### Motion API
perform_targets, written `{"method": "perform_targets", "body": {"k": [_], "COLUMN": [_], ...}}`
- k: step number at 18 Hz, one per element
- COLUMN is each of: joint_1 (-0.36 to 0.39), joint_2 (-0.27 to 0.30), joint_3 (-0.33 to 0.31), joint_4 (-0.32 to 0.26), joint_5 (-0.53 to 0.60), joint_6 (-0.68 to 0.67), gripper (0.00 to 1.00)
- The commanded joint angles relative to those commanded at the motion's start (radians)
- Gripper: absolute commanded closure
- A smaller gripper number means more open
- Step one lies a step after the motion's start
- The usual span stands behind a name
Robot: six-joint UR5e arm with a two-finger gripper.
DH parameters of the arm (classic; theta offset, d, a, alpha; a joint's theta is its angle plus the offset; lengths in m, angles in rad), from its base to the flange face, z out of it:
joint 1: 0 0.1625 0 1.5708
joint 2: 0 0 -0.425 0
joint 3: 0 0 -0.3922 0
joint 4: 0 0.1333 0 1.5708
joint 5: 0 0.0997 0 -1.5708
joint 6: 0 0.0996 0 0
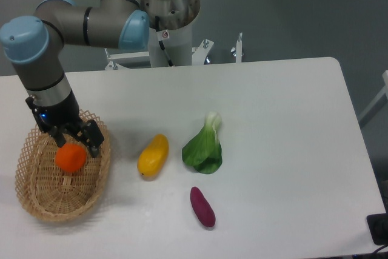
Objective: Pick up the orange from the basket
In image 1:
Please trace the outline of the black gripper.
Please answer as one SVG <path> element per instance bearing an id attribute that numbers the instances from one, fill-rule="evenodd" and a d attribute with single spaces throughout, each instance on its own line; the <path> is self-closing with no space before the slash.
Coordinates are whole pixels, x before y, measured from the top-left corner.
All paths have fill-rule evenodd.
<path id="1" fill-rule="evenodd" d="M 66 143 L 63 133 L 78 135 L 80 132 L 79 140 L 87 147 L 90 156 L 96 158 L 99 155 L 104 136 L 95 120 L 83 121 L 79 117 L 79 105 L 73 90 L 64 100 L 51 106 L 37 105 L 37 99 L 32 96 L 25 101 L 39 129 L 49 134 L 58 147 Z"/>

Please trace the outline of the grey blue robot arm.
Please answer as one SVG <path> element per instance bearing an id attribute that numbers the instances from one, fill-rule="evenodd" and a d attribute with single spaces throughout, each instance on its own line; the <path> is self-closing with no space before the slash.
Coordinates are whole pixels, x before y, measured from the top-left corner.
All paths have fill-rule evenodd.
<path id="1" fill-rule="evenodd" d="M 149 41 L 149 14 L 141 0 L 101 0 L 79 7 L 72 0 L 43 0 L 31 16 L 1 27 L 1 44 L 28 97 L 40 131 L 62 147 L 70 135 L 97 157 L 104 141 L 97 123 L 83 121 L 59 54 L 66 44 L 142 50 Z"/>

